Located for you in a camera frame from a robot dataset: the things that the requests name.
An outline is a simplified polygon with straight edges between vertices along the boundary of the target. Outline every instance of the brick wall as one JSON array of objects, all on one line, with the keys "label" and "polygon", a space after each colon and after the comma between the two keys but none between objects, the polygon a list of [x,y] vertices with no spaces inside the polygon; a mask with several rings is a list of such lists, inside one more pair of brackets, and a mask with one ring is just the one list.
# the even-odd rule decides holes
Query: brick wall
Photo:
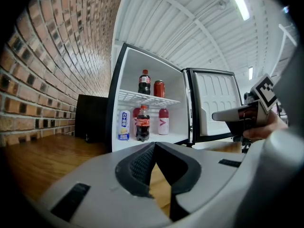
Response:
[{"label": "brick wall", "polygon": [[79,94],[107,96],[120,0],[31,0],[0,55],[0,144],[74,135]]}]

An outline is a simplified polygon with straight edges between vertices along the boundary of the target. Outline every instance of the hand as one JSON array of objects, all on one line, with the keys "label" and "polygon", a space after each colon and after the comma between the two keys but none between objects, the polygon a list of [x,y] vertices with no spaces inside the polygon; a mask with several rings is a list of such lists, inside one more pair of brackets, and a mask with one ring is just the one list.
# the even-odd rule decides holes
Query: hand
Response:
[{"label": "hand", "polygon": [[273,131],[284,128],[288,128],[286,123],[284,123],[277,114],[270,110],[265,127],[248,129],[243,132],[243,136],[248,139],[266,139]]}]

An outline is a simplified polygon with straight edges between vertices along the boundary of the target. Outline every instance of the finger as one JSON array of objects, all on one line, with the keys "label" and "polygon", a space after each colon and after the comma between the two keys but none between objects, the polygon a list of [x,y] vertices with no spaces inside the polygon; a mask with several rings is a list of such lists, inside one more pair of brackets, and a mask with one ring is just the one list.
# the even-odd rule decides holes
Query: finger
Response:
[{"label": "finger", "polygon": [[265,139],[272,132],[272,126],[251,128],[243,132],[243,136],[248,139]]}]

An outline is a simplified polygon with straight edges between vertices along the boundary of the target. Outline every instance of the red can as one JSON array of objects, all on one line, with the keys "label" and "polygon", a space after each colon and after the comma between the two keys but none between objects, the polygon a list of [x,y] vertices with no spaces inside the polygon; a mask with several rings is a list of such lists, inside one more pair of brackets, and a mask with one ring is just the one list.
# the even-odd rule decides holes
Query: red can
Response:
[{"label": "red can", "polygon": [[162,80],[155,81],[154,96],[165,98],[165,84]]}]

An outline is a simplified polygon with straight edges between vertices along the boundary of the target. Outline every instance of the wooden table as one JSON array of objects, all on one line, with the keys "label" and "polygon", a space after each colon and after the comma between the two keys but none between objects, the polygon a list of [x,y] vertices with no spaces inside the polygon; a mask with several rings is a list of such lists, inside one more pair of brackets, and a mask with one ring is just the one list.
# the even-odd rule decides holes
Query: wooden table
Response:
[{"label": "wooden table", "polygon": [[[32,142],[5,147],[4,153],[12,174],[27,197],[37,201],[57,180],[85,161],[107,153],[101,143],[86,143],[69,135],[52,135]],[[215,151],[239,152],[231,143]],[[150,193],[162,211],[169,216],[171,186],[155,165],[151,174]]]}]

